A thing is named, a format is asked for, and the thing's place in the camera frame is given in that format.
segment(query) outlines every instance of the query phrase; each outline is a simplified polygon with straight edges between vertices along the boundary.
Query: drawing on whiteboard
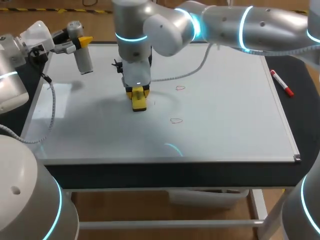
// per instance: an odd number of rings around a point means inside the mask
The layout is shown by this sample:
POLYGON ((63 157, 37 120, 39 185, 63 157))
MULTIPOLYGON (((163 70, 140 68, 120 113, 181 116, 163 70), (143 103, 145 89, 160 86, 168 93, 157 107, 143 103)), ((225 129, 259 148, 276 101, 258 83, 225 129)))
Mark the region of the drawing on whiteboard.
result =
POLYGON ((186 87, 185 86, 176 86, 176 88, 175 88, 175 90, 177 90, 177 91, 180 91, 183 89, 186 89, 186 87))
POLYGON ((179 124, 179 123, 182 123, 183 120, 181 118, 170 118, 170 122, 172 124, 179 124))

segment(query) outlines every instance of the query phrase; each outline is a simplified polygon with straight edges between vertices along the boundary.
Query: yellow and black tape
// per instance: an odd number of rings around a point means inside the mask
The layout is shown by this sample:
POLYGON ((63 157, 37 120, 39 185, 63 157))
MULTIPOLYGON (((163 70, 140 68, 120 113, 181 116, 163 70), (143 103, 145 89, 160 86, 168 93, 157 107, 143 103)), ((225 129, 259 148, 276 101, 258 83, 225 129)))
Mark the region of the yellow and black tape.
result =
POLYGON ((297 14, 303 14, 303 15, 308 15, 308 10, 292 10, 292 12, 295 12, 297 14))
POLYGON ((71 8, 21 8, 21 7, 8 7, 0 8, 0 12, 57 12, 62 14, 64 12, 83 12, 91 14, 112 14, 110 10, 92 10, 92 9, 71 9, 71 8))

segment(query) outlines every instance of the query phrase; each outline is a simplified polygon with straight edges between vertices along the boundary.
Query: table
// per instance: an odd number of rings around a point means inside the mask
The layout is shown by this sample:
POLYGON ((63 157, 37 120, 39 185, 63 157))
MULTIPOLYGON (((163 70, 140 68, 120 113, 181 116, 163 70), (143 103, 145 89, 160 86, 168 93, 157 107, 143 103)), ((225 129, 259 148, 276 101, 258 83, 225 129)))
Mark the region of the table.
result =
MULTIPOLYGON (((286 80, 295 93, 294 98, 290 99, 277 84, 275 85, 301 155, 300 163, 128 163, 108 166, 49 165, 47 168, 65 189, 293 187, 310 169, 320 149, 319 96, 305 66, 299 60, 292 57, 267 57, 266 61, 270 68, 275 69, 286 80), (287 71, 284 62, 292 66, 293 70, 287 71)), ((0 121, 20 134, 39 78, 28 66, 20 67, 18 73, 27 83, 26 88, 31 99, 26 105, 0 116, 0 121)))
MULTIPOLYGON (((288 98, 277 84, 275 88, 283 106, 286 119, 291 128, 302 161, 300 162, 175 162, 175 163, 118 163, 118 164, 76 164, 48 165, 50 173, 65 189, 145 189, 145 188, 197 188, 205 189, 229 187, 252 189, 251 196, 257 206, 261 192, 254 190, 267 187, 288 188, 295 186, 313 165, 320 149, 320 101, 316 88, 304 64, 292 57, 267 57, 269 68, 275 69, 285 79, 295 93, 288 98)), ((18 69, 22 80, 27 83, 31 98, 36 92, 39 78, 30 72, 27 66, 18 69)), ((21 133, 22 126, 30 121, 27 113, 31 106, 25 106, 1 116, 1 123, 15 132, 21 133), (12 124, 12 119, 22 121, 12 124)), ((266 215, 265 208, 256 208, 256 220, 206 220, 206 221, 152 221, 152 222, 84 222, 83 229, 105 228, 182 228, 182 227, 259 227, 260 239, 268 239, 279 226, 282 203, 288 192, 277 205, 266 215)))

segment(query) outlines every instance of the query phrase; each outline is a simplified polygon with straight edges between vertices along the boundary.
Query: metal table leg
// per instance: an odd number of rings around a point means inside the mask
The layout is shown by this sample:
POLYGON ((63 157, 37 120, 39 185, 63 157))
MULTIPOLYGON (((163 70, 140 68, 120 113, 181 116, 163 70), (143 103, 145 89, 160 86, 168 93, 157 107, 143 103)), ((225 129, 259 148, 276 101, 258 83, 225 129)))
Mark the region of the metal table leg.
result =
POLYGON ((281 225, 282 206, 287 199, 290 191, 286 190, 279 201, 274 205, 271 212, 265 218, 263 225, 257 229, 259 240, 269 240, 281 225))

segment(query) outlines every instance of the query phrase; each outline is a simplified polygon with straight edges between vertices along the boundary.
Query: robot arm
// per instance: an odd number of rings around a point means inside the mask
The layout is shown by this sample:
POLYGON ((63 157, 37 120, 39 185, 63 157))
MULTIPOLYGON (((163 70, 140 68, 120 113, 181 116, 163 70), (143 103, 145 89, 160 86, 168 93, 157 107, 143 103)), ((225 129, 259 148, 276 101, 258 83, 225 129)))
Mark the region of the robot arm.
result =
POLYGON ((46 62, 47 53, 74 53, 81 74, 93 71, 87 45, 92 37, 85 37, 80 22, 70 22, 63 31, 51 35, 42 21, 35 22, 20 36, 0 36, 0 114, 25 104, 29 95, 15 68, 26 64, 26 58, 46 62))
POLYGON ((256 55, 259 51, 292 55, 319 69, 320 17, 315 8, 306 17, 276 8, 207 6, 195 1, 176 9, 149 0, 113 0, 113 6, 119 54, 125 61, 145 58, 148 45, 169 57, 197 40, 256 55))

